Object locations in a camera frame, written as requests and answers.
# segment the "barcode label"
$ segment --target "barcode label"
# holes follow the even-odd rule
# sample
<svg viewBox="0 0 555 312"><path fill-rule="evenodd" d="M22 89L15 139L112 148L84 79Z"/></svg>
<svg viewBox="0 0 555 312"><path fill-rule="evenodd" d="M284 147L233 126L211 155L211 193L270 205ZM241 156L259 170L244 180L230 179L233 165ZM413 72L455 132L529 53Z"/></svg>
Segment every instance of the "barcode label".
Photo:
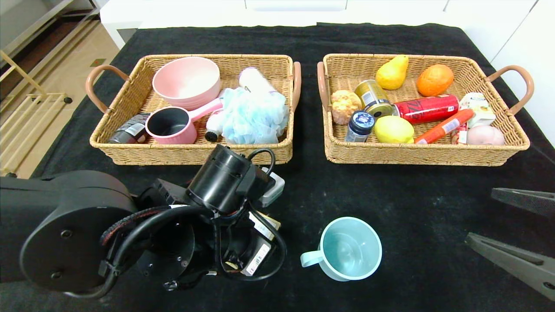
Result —
<svg viewBox="0 0 555 312"><path fill-rule="evenodd" d="M270 223L275 229L278 228L278 225L275 223L274 220L266 218L266 216L263 216L263 218L266 219L266 221L268 221L268 223ZM269 240L274 239L274 235L272 234L270 229L262 224L262 222L260 222L251 212L249 212L249 219L254 222L254 228L259 231L260 234L264 235Z"/></svg>
<svg viewBox="0 0 555 312"><path fill-rule="evenodd" d="M372 94L372 92L366 92L365 94L362 95L362 101L364 102L364 105L368 105L372 102L374 102L376 99L374 98L374 95Z"/></svg>
<svg viewBox="0 0 555 312"><path fill-rule="evenodd" d="M458 126L461 125L461 122L458 121L458 119L453 119L452 121L446 123L443 125L443 127L441 127L443 129L443 131L445 131L445 133L449 133L455 129L458 128Z"/></svg>
<svg viewBox="0 0 555 312"><path fill-rule="evenodd" d="M264 258L266 257L266 255L268 254L269 251L270 251L270 246L269 245L264 244L264 245L260 246L260 249L256 253L256 256L254 256L254 259L249 263L249 265L246 267L245 271L249 275L253 275L254 272L256 271L256 269L258 269L258 266L260 265L260 263L262 263L262 260L264 260Z"/></svg>

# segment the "pink saucepan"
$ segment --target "pink saucepan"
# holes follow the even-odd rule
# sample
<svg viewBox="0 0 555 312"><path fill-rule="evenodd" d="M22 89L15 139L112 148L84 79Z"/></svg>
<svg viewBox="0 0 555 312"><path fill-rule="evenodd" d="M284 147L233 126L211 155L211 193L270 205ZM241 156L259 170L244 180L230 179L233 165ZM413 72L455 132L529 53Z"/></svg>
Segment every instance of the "pink saucepan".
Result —
<svg viewBox="0 0 555 312"><path fill-rule="evenodd" d="M221 107L217 98L192 111L177 106L160 108L148 117L145 127L159 144L193 144L196 140L193 122Z"/></svg>

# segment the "yellow lemon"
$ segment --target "yellow lemon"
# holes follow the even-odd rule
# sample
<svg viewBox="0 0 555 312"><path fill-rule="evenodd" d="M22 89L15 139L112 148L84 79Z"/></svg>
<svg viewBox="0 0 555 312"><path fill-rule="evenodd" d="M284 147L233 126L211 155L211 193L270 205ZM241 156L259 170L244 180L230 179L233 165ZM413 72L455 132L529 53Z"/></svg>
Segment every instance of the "yellow lemon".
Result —
<svg viewBox="0 0 555 312"><path fill-rule="evenodd" d="M384 116L376 120L374 133L381 143L414 143L412 124L398 116Z"/></svg>

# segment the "wooden rack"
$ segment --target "wooden rack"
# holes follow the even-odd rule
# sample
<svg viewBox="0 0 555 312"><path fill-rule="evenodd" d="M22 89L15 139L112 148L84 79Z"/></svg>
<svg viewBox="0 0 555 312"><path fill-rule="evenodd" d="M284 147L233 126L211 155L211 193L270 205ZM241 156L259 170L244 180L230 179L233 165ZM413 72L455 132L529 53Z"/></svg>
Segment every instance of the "wooden rack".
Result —
<svg viewBox="0 0 555 312"><path fill-rule="evenodd" d="M60 110L73 100L65 93L47 93L4 51L0 50L0 55L10 65L0 76L0 82L11 72L17 71L37 91L27 94L0 126L0 172L2 175L14 176L14 172Z"/></svg>

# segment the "black tablecloth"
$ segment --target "black tablecloth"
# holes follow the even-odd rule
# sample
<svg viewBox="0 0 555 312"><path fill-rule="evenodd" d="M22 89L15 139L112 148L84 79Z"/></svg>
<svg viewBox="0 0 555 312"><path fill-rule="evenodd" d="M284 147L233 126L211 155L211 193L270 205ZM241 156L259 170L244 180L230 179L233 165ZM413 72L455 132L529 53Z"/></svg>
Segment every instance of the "black tablecloth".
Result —
<svg viewBox="0 0 555 312"><path fill-rule="evenodd" d="M525 111L517 119L532 141L501 167L339 165L324 155L316 63L328 53L466 56L494 72L458 28L322 24L314 27L221 27L139 30L113 65L130 73L139 58L167 53L288 54L302 64L294 156L275 171L283 195L265 212L282 222L289 254L282 270L257 283L205 278L195 289L166 293L134 271L100 300L78 300L29 283L0 286L2 311L547 311L555 305L464 244L475 232L555 256L555 227L547 219L490 199L493 187L555 191L555 153ZM494 83L508 103L516 98ZM122 81L105 74L95 86L110 103ZM89 145L101 113L88 100L78 109L35 176L93 169L120 179L133 193L154 178L184 183L198 166L114 165ZM367 221L384 253L377 272L339 283L318 266L303 269L325 225L341 216Z"/></svg>

